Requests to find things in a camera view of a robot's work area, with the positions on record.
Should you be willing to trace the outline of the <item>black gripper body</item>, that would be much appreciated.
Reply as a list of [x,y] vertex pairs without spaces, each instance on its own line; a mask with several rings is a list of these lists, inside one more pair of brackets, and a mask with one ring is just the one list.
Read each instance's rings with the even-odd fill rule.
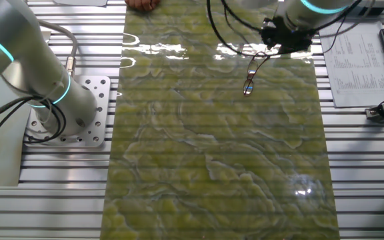
[[278,54],[306,51],[312,44],[312,31],[291,30],[282,17],[265,18],[260,30],[262,41],[268,49],[280,45]]

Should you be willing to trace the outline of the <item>person's hand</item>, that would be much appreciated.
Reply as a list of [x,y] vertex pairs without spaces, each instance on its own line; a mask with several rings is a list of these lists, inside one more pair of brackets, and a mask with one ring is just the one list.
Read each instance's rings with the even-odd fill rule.
[[161,0],[125,0],[128,7],[138,11],[152,11],[154,10]]

